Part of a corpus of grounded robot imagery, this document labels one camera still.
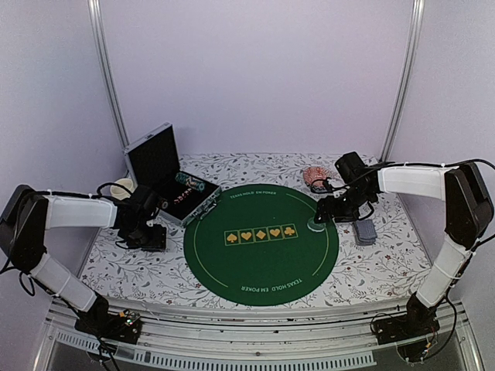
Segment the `short poker chip stack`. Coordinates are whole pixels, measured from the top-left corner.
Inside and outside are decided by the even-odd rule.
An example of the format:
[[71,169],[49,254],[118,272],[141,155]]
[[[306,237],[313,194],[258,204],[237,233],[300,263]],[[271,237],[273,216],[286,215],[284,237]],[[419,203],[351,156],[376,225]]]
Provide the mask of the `short poker chip stack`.
[[169,203],[166,199],[160,199],[159,201],[159,208],[162,209],[162,210],[165,210],[167,209]]

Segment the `green white dealer button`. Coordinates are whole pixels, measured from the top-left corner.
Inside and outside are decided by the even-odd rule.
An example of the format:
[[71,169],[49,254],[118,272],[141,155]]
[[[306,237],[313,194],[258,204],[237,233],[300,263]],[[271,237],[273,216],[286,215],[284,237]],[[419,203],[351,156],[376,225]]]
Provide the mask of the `green white dealer button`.
[[316,223],[314,219],[310,218],[307,222],[307,227],[315,233],[321,233],[325,230],[326,224],[325,223]]

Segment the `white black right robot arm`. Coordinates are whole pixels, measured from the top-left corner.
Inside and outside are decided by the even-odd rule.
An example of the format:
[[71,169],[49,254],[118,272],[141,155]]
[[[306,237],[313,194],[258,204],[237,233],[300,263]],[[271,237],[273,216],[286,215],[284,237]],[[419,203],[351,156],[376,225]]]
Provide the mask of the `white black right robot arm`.
[[421,162],[378,162],[367,165],[355,152],[336,161],[343,180],[339,188],[323,181],[327,196],[317,202],[308,227],[316,232],[330,221],[355,222],[360,208],[377,202],[379,194],[400,194],[422,198],[427,221],[442,226],[441,246],[429,273],[411,295],[407,314],[401,318],[400,330],[415,337],[428,327],[430,317],[449,290],[462,277],[476,250],[491,239],[485,235],[494,218],[494,204],[479,169],[493,163],[473,158],[450,164]]

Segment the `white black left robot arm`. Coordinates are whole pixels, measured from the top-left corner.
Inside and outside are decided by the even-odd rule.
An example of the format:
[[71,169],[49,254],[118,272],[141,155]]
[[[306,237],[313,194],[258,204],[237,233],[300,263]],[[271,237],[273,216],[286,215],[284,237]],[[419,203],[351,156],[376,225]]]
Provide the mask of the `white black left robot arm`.
[[71,269],[52,257],[46,234],[54,230],[113,230],[126,247],[161,251],[166,228],[153,220],[162,205],[154,191],[139,186],[123,199],[101,192],[36,191],[19,185],[1,214],[3,273],[16,270],[63,299],[98,335],[109,335],[119,315]]

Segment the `grey playing card deck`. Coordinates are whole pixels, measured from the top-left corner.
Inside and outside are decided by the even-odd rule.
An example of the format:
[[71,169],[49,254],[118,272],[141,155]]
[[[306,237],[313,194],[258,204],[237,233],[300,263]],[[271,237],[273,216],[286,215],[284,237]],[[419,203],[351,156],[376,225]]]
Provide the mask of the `grey playing card deck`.
[[357,220],[353,222],[357,245],[370,246],[376,242],[377,232],[372,220]]

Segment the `red patterned small bowl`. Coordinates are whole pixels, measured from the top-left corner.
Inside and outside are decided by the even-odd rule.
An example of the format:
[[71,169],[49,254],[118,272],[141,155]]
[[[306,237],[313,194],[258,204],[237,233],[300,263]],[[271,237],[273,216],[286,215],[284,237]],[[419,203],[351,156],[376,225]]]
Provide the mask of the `red patterned small bowl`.
[[323,180],[338,179],[339,174],[323,167],[308,167],[302,173],[305,184],[314,192],[324,191]]

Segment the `cream ceramic mug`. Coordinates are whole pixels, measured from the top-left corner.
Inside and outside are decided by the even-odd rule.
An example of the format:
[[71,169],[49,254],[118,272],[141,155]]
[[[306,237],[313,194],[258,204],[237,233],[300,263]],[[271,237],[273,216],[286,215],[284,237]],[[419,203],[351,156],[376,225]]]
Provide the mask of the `cream ceramic mug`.
[[135,191],[135,184],[130,178],[118,179],[110,187],[111,196],[123,200],[131,196]]

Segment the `red black chip row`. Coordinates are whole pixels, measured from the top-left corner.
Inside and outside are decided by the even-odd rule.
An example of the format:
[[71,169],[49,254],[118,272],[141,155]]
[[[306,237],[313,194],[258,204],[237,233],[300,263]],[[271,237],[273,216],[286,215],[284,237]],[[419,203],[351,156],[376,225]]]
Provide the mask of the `red black chip row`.
[[174,204],[180,204],[182,203],[185,199],[189,197],[190,194],[193,193],[193,189],[187,188],[185,191],[181,192],[174,200]]

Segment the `green poker chip row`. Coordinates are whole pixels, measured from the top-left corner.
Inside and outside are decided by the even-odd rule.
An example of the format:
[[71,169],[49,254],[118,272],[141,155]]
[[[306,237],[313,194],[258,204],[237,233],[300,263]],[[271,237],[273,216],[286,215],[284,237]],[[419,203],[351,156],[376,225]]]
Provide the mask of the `green poker chip row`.
[[191,189],[194,189],[198,192],[203,192],[206,188],[206,183],[194,177],[193,175],[187,174],[185,172],[177,172],[175,175],[176,182],[183,184]]

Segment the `aluminium poker chip case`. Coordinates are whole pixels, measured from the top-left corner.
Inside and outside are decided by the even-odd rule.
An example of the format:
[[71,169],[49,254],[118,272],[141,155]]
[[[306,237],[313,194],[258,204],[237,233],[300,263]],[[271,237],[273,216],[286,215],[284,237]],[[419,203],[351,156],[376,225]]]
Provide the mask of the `aluminium poker chip case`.
[[205,190],[193,190],[182,203],[173,203],[181,192],[189,188],[176,182],[176,173],[190,173],[181,169],[175,135],[170,123],[159,125],[125,147],[124,157],[134,184],[148,186],[157,192],[161,199],[168,201],[167,209],[159,210],[161,216],[169,222],[187,226],[194,219],[204,217],[217,205],[221,188],[196,175],[193,176],[206,183]]

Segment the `round green poker mat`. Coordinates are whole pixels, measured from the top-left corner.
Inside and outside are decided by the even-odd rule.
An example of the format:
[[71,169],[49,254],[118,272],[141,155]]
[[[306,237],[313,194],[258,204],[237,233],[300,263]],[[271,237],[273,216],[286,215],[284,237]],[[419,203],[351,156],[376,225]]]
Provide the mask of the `round green poker mat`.
[[193,276],[215,295],[241,305],[274,306],[313,293],[339,253],[333,223],[313,232],[316,201],[279,185],[243,185],[185,230]]

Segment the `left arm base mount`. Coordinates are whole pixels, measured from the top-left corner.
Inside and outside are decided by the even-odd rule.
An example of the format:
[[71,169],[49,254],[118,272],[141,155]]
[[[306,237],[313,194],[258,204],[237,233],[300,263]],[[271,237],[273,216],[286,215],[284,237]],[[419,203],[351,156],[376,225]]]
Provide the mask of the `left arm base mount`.
[[103,339],[135,345],[141,334],[142,321],[139,313],[129,309],[118,314],[111,314],[107,310],[100,313],[80,312],[75,329]]

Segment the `aluminium front rail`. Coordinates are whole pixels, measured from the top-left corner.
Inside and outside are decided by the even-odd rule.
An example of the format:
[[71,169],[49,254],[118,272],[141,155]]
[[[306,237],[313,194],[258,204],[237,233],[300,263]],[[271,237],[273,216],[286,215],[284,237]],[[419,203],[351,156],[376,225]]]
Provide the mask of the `aluminium front rail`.
[[401,358],[421,339],[380,344],[379,320],[405,312],[402,300],[329,308],[211,309],[111,299],[112,310],[142,317],[134,345],[98,341],[74,328],[74,314],[52,303],[36,352],[36,370],[486,370],[460,302],[438,308],[439,331],[425,361]]

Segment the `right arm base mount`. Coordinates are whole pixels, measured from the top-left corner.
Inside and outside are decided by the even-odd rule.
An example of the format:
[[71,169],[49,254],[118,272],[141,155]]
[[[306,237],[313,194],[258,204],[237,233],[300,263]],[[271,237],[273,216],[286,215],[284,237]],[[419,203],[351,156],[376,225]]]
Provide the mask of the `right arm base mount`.
[[425,360],[439,329],[435,316],[427,318],[425,322],[415,322],[407,315],[378,313],[370,322],[370,331],[379,345],[408,340],[407,344],[397,347],[397,351],[409,363]]

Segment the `right aluminium frame post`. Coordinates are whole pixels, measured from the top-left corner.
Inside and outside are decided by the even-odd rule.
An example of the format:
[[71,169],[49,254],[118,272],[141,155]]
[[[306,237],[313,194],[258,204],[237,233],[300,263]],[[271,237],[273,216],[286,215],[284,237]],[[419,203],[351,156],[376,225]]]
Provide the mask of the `right aluminium frame post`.
[[390,158],[395,139],[398,135],[398,129],[401,123],[401,116],[405,108],[411,75],[415,65],[415,57],[417,54],[418,44],[421,36],[424,11],[424,0],[414,0],[412,2],[410,26],[405,48],[405,59],[399,79],[398,92],[394,101],[390,123],[388,125],[384,144],[380,154],[380,160],[383,162],[386,162]]

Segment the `aluminium frame post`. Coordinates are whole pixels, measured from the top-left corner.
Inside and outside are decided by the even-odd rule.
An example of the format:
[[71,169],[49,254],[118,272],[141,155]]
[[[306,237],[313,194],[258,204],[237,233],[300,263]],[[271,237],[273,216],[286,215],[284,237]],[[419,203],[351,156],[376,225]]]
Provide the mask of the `aluminium frame post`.
[[94,35],[94,42],[97,50],[97,58],[101,67],[104,87],[108,96],[111,114],[114,126],[117,132],[118,140],[122,148],[129,144],[128,133],[123,121],[118,94],[114,85],[114,79],[111,71],[111,63],[108,55],[108,48],[104,34],[104,23],[101,14],[101,2],[98,0],[89,0],[87,2],[90,15],[91,28]]
[[418,44],[421,36],[424,11],[424,0],[414,0],[412,2],[410,26],[405,48],[405,59],[399,79],[398,92],[394,101],[390,123],[388,125],[384,144],[380,154],[380,160],[383,162],[386,162],[390,158],[395,139],[398,135],[398,129],[401,123],[401,116],[405,108],[411,75],[415,65],[415,57],[417,54]]

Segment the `left aluminium frame post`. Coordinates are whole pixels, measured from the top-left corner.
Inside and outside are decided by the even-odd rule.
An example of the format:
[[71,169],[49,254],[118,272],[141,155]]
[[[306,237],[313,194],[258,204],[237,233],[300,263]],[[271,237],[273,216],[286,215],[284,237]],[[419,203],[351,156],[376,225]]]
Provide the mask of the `left aluminium frame post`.
[[114,85],[114,79],[111,71],[111,63],[108,55],[108,48],[104,34],[104,23],[101,14],[101,2],[98,0],[89,0],[87,2],[90,15],[91,28],[94,35],[94,42],[97,50],[97,58],[101,67],[104,87],[108,96],[111,114],[114,126],[117,132],[118,140],[122,148],[129,144],[128,133],[123,121],[118,94]]

